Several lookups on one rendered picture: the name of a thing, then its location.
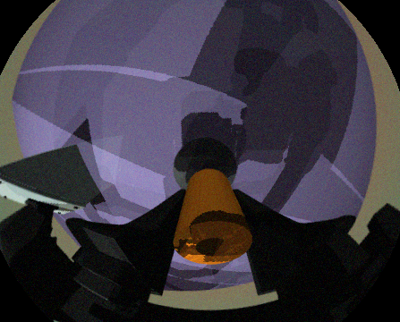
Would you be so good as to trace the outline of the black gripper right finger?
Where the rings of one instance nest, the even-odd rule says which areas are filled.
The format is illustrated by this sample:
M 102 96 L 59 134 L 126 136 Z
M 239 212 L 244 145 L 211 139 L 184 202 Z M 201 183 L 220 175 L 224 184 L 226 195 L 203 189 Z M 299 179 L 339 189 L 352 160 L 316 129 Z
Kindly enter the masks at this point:
M 257 294 L 275 292 L 275 285 L 301 264 L 314 248 L 349 233 L 356 216 L 299 223 L 265 207 L 243 191 L 233 190 L 252 235 L 249 259 Z

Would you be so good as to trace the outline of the black stepped round pedestal with shaft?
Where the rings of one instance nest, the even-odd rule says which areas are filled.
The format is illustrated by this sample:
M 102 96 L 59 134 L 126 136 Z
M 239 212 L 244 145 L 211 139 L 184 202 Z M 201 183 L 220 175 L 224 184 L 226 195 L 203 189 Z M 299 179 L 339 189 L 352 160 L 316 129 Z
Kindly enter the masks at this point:
M 218 140 L 193 139 L 179 149 L 174 158 L 174 179 L 181 189 L 188 189 L 191 177 L 203 169 L 217 169 L 231 183 L 236 175 L 233 151 Z

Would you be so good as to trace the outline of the orange cylinder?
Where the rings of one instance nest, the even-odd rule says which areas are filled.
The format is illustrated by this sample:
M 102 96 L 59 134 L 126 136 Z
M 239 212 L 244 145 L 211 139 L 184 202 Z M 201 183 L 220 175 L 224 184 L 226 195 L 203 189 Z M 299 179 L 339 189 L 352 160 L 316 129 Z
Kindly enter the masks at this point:
M 250 249 L 252 235 L 231 183 L 217 169 L 195 173 L 185 191 L 174 249 L 197 264 L 218 265 Z

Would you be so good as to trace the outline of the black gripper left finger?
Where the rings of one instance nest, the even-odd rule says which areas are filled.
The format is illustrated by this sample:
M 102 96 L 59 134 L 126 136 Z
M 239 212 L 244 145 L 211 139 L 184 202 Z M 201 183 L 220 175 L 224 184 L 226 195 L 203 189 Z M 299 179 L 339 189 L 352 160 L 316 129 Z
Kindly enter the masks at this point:
M 123 262 L 152 290 L 150 293 L 163 296 L 184 196 L 185 189 L 178 190 L 127 225 L 106 225 L 73 217 L 65 223 L 82 246 Z

